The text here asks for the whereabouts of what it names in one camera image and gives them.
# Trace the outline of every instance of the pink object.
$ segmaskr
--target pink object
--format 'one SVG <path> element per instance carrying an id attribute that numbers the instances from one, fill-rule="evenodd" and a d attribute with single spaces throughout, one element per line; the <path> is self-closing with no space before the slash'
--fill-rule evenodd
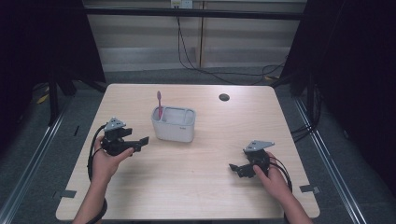
<path id="1" fill-rule="evenodd" d="M 157 98 L 158 98 L 158 117 L 161 118 L 163 115 L 163 107 L 161 106 L 161 92 L 157 91 Z"/>

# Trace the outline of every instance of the wire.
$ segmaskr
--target wire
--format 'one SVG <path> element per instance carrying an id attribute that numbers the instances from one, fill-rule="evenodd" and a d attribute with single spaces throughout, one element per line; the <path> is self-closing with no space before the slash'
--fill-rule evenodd
<path id="1" fill-rule="evenodd" d="M 245 85 L 253 86 L 253 85 L 256 85 L 256 84 L 262 82 L 264 80 L 265 75 L 269 75 L 269 74 L 275 72 L 278 68 L 283 67 L 284 64 L 285 64 L 285 63 L 281 63 L 281 64 L 266 65 L 266 66 L 264 66 L 262 68 L 262 72 L 260 74 L 232 73 L 232 72 L 213 73 L 213 72 L 208 72 L 208 71 L 205 71 L 205 70 L 202 70 L 202 69 L 198 69 L 191 63 L 189 55 L 187 53 L 186 44 L 184 42 L 184 37 L 183 37 L 183 34 L 181 32 L 181 26 L 180 26 L 179 17 L 177 17 L 177 27 L 178 27 L 178 29 L 177 29 L 177 51 L 178 51 L 178 60 L 179 60 L 180 64 L 186 69 L 189 69 L 189 70 L 192 70 L 192 71 L 197 71 L 197 72 L 200 72 L 202 74 L 210 75 L 210 76 L 215 77 L 215 78 L 217 78 L 217 79 L 219 79 L 219 80 L 221 80 L 223 82 L 226 82 L 226 83 L 229 83 L 229 84 L 232 84 L 232 85 L 242 85 L 242 84 L 239 84 L 239 83 L 231 82 L 230 80 L 227 80 L 227 79 L 224 79 L 222 77 L 219 77 L 218 75 L 238 75 L 238 76 L 246 76 L 246 77 L 260 77 L 260 79 L 258 81 L 255 81 L 255 82 L 252 82 L 252 83 L 249 83 L 249 84 L 245 84 Z M 187 61 L 188 61 L 189 65 L 190 65 L 190 67 L 188 67 L 186 64 L 184 64 L 181 61 L 181 57 L 180 57 L 181 56 L 181 53 L 180 53 L 180 40 L 181 40 L 181 43 L 183 45 L 184 54 L 186 55 L 186 58 L 187 58 Z M 273 67 L 273 66 L 275 67 L 273 70 L 264 73 L 264 70 L 266 68 Z"/>
<path id="2" fill-rule="evenodd" d="M 311 120 L 310 125 L 304 125 L 299 129 L 291 132 L 291 134 L 297 134 L 293 136 L 294 143 L 301 141 L 318 127 L 318 123 L 321 115 L 321 105 L 322 105 L 323 97 L 321 96 L 317 86 L 315 86 L 314 97 L 315 97 L 314 106 L 316 107 L 314 118 L 313 120 Z"/>
<path id="3" fill-rule="evenodd" d="M 88 177 L 90 178 L 90 181 L 91 181 L 91 179 L 92 179 L 93 157 L 94 157 L 95 154 L 101 149 L 101 148 L 99 148 L 98 150 L 96 150 L 95 152 L 93 152 L 94 144 L 95 144 L 97 135 L 98 135 L 99 132 L 101 132 L 105 127 L 106 127 L 106 125 L 100 126 L 100 128 L 96 131 L 96 133 L 95 133 L 95 135 L 93 136 L 93 139 L 92 139 L 91 148 L 90 148 L 90 156 L 88 157 L 88 165 L 87 165 L 87 167 L 88 167 Z M 106 201 L 106 198 L 105 198 L 104 201 L 103 201 L 102 209 L 101 209 L 101 211 L 99 212 L 99 214 L 96 215 L 96 217 L 94 217 L 93 219 L 91 219 L 91 220 L 90 220 L 89 222 L 87 222 L 87 223 L 89 223 L 89 224 L 91 224 L 91 223 L 96 223 L 97 221 L 99 221 L 99 220 L 105 215 L 106 211 L 107 211 L 107 201 Z"/>

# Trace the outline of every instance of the table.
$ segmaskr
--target table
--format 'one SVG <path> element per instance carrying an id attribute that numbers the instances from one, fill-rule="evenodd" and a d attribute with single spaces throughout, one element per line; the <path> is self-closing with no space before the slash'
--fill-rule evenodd
<path id="1" fill-rule="evenodd" d="M 150 115 L 158 105 L 192 108 L 195 136 L 190 143 L 156 138 Z M 226 93 L 229 101 L 219 96 Z M 87 159 L 96 130 L 112 117 L 133 128 L 125 141 L 149 136 L 142 151 L 122 162 L 106 192 L 104 219 L 216 220 L 283 217 L 280 205 L 263 189 L 257 177 L 239 178 L 229 163 L 248 160 L 242 149 L 252 140 L 271 141 L 271 151 L 288 169 L 293 193 L 310 217 L 319 215 L 276 94 L 271 87 L 220 85 L 109 85 L 66 189 L 74 198 L 62 198 L 56 217 L 73 219 L 88 190 Z"/>

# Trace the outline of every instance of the white wall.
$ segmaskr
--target white wall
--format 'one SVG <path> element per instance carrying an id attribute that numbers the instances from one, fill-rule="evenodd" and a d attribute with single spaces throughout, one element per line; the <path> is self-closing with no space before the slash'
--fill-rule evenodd
<path id="1" fill-rule="evenodd" d="M 161 7 L 170 0 L 85 0 L 85 6 Z M 193 8 L 303 12 L 304 0 L 193 1 Z M 89 15 L 105 72 L 179 68 L 177 19 Z M 186 51 L 194 66 L 264 66 L 288 55 L 297 21 L 180 18 Z M 180 45 L 181 60 L 188 64 Z"/>

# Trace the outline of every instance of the hand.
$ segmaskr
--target hand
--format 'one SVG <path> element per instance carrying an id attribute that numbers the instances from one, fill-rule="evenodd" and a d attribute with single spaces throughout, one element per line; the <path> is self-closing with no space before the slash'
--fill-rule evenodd
<path id="1" fill-rule="evenodd" d="M 276 160 L 273 159 L 274 155 L 271 152 L 267 153 L 268 156 L 271 158 L 270 162 L 277 164 Z M 262 185 L 267 190 L 267 192 L 277 200 L 280 201 L 282 197 L 291 194 L 288 184 L 286 183 L 283 175 L 280 173 L 276 166 L 270 164 L 268 176 L 265 175 L 265 173 L 258 165 L 254 165 L 253 170 L 262 182 Z"/>
<path id="2" fill-rule="evenodd" d="M 95 154 L 93 157 L 92 166 L 92 182 L 99 181 L 102 184 L 108 184 L 111 176 L 113 176 L 119 168 L 120 162 L 126 158 L 131 157 L 134 153 L 132 147 L 123 151 L 120 155 L 115 157 L 108 155 L 101 149 L 101 141 L 103 136 L 96 138 L 94 149 Z"/>

